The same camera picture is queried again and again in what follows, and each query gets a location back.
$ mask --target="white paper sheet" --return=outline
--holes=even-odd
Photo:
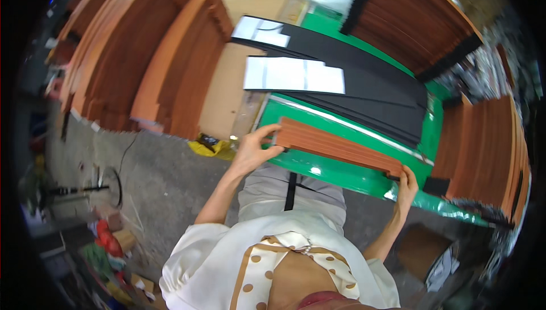
[[[282,27],[283,24],[280,22],[243,16],[231,36],[286,47],[290,36],[281,34]]]
[[[288,45],[288,41],[290,41],[290,36],[279,34],[275,31],[258,31],[254,37],[254,40],[279,47],[286,47]]]
[[[247,57],[245,81],[243,88],[245,90],[260,90],[265,88],[264,68],[266,57]]]
[[[243,16],[231,34],[234,38],[251,39],[261,19]]]
[[[307,90],[345,94],[343,69],[328,66],[308,69]]]
[[[286,57],[248,57],[245,90],[345,93],[343,69],[322,61]]]
[[[268,90],[303,90],[304,61],[294,58],[268,58],[265,88]]]

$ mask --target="cardboard box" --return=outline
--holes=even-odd
[[[244,90],[246,57],[265,55],[262,50],[228,43],[222,51],[201,109],[201,132],[220,140],[229,140],[239,112]]]
[[[277,20],[286,0],[222,0],[228,10],[229,18],[236,25],[241,16],[253,15]]]

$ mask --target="wooden strip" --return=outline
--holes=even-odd
[[[275,136],[276,145],[379,170],[387,177],[400,178],[402,164],[395,158],[290,118],[282,117],[280,124],[282,128]]]
[[[506,55],[506,50],[504,49],[504,46],[502,44],[498,44],[497,51],[499,52],[499,56],[501,57],[502,67],[504,68],[504,73],[506,74],[506,80],[508,81],[510,88],[515,88],[514,76],[512,75],[512,70],[510,69],[510,65],[508,64],[508,56]]]

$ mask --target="wood grain panel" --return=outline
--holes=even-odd
[[[142,77],[183,5],[184,0],[107,0],[69,72],[72,107],[104,128],[133,128],[129,113]],[[104,102],[98,104],[103,109],[90,113],[95,99]]]
[[[450,179],[447,199],[494,206],[518,224],[527,197],[529,168],[525,136],[512,97],[476,105],[462,103],[445,110],[431,176]]]
[[[342,32],[385,52],[423,79],[454,65],[483,42],[451,0],[355,0]]]
[[[324,130],[282,117],[282,128],[275,136],[275,144],[318,156],[382,171],[390,178],[400,178],[399,160],[349,141]]]
[[[131,116],[195,139],[214,68],[232,32],[222,0],[190,0],[154,54]]]

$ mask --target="black foam sheet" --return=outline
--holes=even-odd
[[[232,38],[267,51],[269,57],[324,61],[344,70],[345,95],[282,93],[376,130],[409,147],[420,142],[427,108],[426,87],[405,72],[357,47],[301,27],[284,24],[288,47]]]

